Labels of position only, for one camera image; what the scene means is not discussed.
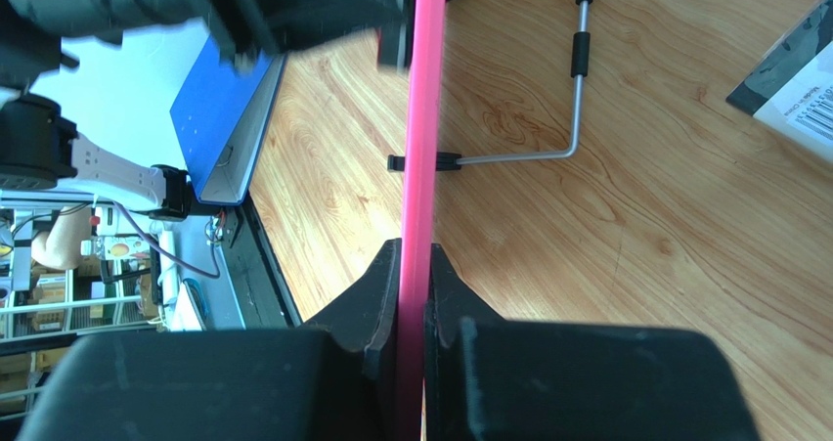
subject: plastic bottle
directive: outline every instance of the plastic bottle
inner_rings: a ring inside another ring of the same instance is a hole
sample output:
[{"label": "plastic bottle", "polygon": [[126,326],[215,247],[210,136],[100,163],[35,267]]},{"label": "plastic bottle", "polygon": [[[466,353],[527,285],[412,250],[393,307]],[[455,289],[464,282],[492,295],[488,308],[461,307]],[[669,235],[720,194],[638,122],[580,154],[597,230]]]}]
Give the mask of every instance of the plastic bottle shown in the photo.
[{"label": "plastic bottle", "polygon": [[151,257],[151,246],[139,236],[98,236],[81,242],[81,255],[93,255],[101,260],[141,260]]}]

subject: barcode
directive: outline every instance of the barcode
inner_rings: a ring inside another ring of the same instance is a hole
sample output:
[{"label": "barcode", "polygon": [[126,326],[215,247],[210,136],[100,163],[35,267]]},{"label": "barcode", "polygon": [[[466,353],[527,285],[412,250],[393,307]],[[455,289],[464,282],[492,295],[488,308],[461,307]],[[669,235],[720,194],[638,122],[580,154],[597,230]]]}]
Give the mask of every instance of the barcode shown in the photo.
[{"label": "barcode", "polygon": [[827,89],[795,118],[805,128],[833,141],[833,89]]}]

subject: pink stick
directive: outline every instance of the pink stick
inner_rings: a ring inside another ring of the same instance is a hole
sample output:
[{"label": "pink stick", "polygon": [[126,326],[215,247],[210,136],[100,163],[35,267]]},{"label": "pink stick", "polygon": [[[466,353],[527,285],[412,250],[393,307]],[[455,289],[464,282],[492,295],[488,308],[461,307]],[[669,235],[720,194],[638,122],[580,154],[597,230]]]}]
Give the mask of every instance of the pink stick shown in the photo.
[{"label": "pink stick", "polygon": [[445,7],[446,0],[416,0],[396,347],[396,439],[403,441],[418,440],[420,436],[424,360],[422,313],[428,300],[431,268]]}]

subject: wooden table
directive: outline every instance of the wooden table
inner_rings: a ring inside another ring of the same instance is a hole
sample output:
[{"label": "wooden table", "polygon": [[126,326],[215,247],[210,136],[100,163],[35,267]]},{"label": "wooden table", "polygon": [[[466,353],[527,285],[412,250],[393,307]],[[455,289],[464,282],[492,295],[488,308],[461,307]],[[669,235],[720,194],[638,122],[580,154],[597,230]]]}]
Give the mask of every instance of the wooden table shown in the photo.
[{"label": "wooden table", "polygon": [[[439,175],[435,240],[508,318],[697,329],[767,439],[833,439],[833,182],[723,99],[815,0],[595,0],[579,153]],[[441,148],[560,149],[574,0],[449,5]],[[399,236],[408,82],[295,56],[251,188],[301,314]]]}]

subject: person's arm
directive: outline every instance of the person's arm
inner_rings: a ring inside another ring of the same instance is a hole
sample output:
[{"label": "person's arm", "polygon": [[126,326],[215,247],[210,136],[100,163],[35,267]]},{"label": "person's arm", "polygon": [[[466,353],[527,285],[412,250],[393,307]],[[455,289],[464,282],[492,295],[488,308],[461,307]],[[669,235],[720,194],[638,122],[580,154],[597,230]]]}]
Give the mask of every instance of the person's arm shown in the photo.
[{"label": "person's arm", "polygon": [[81,264],[81,241],[90,239],[90,209],[59,216],[52,230],[32,240],[32,258],[56,270],[72,270]]}]

